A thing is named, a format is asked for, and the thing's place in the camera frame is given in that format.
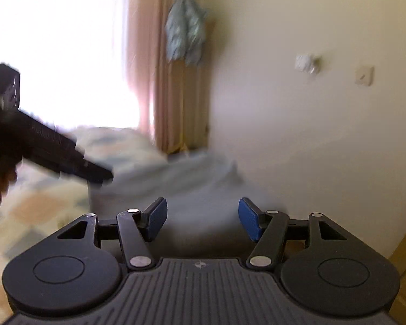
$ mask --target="light switch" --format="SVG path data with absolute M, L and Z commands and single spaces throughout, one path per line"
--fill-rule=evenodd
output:
M 359 85 L 371 86 L 375 68 L 373 66 L 360 66 L 356 70 L 355 83 Z

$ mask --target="patterned blanket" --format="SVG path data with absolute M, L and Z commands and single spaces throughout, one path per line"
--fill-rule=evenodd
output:
M 115 174 L 166 158 L 132 129 L 81 128 L 69 133 L 86 157 L 113 167 Z M 15 256 L 89 211 L 87 184 L 23 162 L 18 180 L 0 207 L 0 324 L 12 313 L 1 284 L 2 271 Z

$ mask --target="pink curtain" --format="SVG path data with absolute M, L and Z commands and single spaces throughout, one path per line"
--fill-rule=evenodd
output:
M 165 152 L 183 142 L 183 94 L 165 58 L 164 25 L 173 2 L 129 0 L 128 13 L 127 81 L 139 102 L 139 129 Z

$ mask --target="white wall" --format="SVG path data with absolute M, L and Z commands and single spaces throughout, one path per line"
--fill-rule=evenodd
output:
M 217 18 L 211 148 L 291 218 L 322 212 L 390 255 L 406 232 L 406 0 L 203 2 Z M 323 56 L 315 79 L 293 69 L 308 52 Z

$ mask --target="silver screw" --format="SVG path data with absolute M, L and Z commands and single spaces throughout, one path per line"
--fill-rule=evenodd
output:
M 263 255 L 257 255 L 250 259 L 250 264 L 254 267 L 267 267 L 272 263 L 271 258 Z
M 134 267 L 148 267 L 152 262 L 152 259 L 144 255 L 138 255 L 131 258 L 129 262 Z

